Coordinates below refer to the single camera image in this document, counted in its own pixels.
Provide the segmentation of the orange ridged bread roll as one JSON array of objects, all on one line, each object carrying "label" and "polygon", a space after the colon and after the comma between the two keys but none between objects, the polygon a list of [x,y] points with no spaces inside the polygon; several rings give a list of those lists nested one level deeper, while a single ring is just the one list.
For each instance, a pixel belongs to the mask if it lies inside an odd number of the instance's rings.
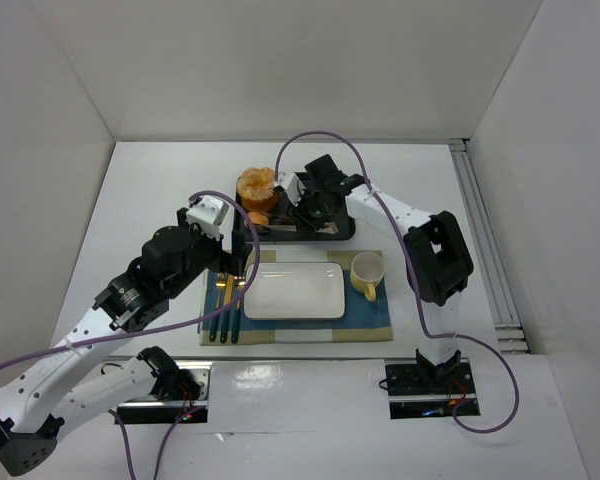
[{"label": "orange ridged bread roll", "polygon": [[236,184],[242,206],[249,211],[269,212],[279,200],[275,190],[274,170],[250,167],[242,172]]}]

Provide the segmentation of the tan bread slice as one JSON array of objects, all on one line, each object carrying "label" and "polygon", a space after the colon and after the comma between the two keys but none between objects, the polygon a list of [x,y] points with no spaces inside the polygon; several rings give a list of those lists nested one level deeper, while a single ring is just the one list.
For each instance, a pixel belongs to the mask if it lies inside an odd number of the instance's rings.
[{"label": "tan bread slice", "polygon": [[248,218],[250,219],[250,221],[254,224],[254,226],[256,228],[268,228],[270,225],[269,218],[260,212],[255,212],[255,211],[249,212]]}]

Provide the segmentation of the metal tongs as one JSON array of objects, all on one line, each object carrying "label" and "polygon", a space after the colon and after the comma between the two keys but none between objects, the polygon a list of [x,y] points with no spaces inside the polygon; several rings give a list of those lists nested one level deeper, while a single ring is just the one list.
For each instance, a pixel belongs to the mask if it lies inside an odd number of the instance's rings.
[{"label": "metal tongs", "polygon": [[296,232],[302,235],[317,235],[317,234],[327,234],[327,235],[335,235],[338,233],[338,227],[334,222],[326,222],[322,228],[313,229],[310,226],[305,224],[296,225],[293,221],[290,221],[288,218],[283,218],[282,222],[275,223],[275,217],[268,217],[270,220],[270,225],[268,228],[257,228],[261,230],[267,231],[281,231],[281,232]]}]

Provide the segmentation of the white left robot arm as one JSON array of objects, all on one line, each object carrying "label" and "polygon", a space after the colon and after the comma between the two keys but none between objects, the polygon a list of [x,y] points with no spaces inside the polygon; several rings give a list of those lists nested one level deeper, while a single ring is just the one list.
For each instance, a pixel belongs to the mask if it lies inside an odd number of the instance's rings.
[{"label": "white left robot arm", "polygon": [[224,215],[208,201],[180,209],[176,225],[154,233],[64,340],[32,355],[34,365],[0,388],[0,463],[10,476],[39,467],[70,432],[121,402],[194,391],[192,377],[158,346],[94,380],[85,378],[115,350],[148,332],[205,271],[243,273],[254,248],[235,230],[231,250],[224,250],[219,232]]}]

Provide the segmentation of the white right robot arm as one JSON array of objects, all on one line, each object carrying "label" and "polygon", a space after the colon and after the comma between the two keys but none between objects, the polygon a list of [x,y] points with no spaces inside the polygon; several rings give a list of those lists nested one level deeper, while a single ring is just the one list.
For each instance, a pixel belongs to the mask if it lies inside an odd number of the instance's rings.
[{"label": "white right robot arm", "polygon": [[294,220],[320,230],[335,215],[345,213],[395,236],[424,335],[416,350],[417,365],[431,382],[451,375],[461,358],[456,340],[460,300],[474,271],[456,217],[448,211],[432,214],[409,206],[360,174],[344,174],[329,155],[307,164],[305,170],[308,183],[295,174],[280,174],[277,180]]}]

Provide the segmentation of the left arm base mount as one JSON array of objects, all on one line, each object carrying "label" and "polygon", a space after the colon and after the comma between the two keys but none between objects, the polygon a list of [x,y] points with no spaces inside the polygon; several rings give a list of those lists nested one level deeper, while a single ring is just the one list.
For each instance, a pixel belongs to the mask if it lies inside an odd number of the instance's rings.
[{"label": "left arm base mount", "polygon": [[176,361],[159,347],[143,349],[137,360],[156,378],[147,394],[119,404],[117,415],[128,425],[202,424],[208,421],[210,365]]}]

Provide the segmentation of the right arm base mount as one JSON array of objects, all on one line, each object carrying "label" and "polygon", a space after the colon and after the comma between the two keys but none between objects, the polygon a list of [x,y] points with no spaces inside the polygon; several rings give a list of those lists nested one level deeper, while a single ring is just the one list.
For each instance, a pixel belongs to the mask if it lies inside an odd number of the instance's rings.
[{"label": "right arm base mount", "polygon": [[473,372],[467,359],[442,379],[431,379],[415,359],[386,360],[378,387],[387,393],[391,420],[481,415]]}]

